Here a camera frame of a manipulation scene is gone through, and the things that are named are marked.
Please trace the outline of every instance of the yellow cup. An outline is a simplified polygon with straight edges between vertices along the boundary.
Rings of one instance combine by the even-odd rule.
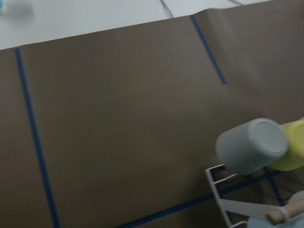
[[[290,171],[304,166],[304,120],[281,125],[289,140],[289,149],[269,166],[280,171]]]

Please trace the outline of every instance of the wooden handle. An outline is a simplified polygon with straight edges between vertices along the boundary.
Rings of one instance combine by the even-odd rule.
[[[304,199],[283,206],[282,208],[286,210],[290,218],[302,214],[304,213]],[[269,212],[267,218],[273,225],[286,222],[284,214],[280,210]]]

